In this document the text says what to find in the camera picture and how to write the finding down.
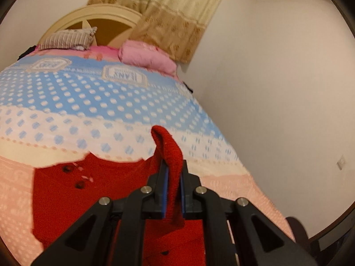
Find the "beige curtain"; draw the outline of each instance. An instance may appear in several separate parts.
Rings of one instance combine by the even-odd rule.
[[[130,39],[166,51],[173,60],[188,63],[221,0],[89,0],[118,3],[143,14]]]

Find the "triangular cutout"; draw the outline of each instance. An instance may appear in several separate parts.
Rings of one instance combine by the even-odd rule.
[[[83,251],[95,224],[96,216],[90,216],[78,229],[65,240],[65,246]]]
[[[254,224],[261,245],[266,253],[284,245],[281,238],[278,237],[269,227],[267,227],[256,215],[252,216],[251,221]]]

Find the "arched headboard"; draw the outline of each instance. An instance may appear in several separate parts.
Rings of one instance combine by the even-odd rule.
[[[64,29],[97,27],[93,45],[119,48],[129,37],[132,29],[141,19],[141,14],[118,5],[89,5],[65,15],[55,22],[42,36],[41,43],[49,35]]]

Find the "bed sheet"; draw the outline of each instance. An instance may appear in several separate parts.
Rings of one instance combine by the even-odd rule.
[[[21,265],[42,251],[31,234],[33,167],[89,151],[115,161],[148,158],[155,124],[168,129],[203,184],[225,198],[246,196],[292,237],[183,83],[105,54],[47,50],[0,74],[0,236]]]

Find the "screw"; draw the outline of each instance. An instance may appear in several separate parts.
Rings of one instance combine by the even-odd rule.
[[[197,194],[205,194],[207,192],[207,188],[203,186],[198,186],[195,189]]]
[[[141,188],[141,192],[144,194],[149,194],[152,191],[152,188],[150,186],[143,186]]]
[[[237,199],[237,203],[239,206],[245,207],[246,205],[249,204],[249,200],[244,197],[241,197]]]
[[[110,198],[108,197],[101,197],[99,200],[100,205],[107,205],[110,203]]]

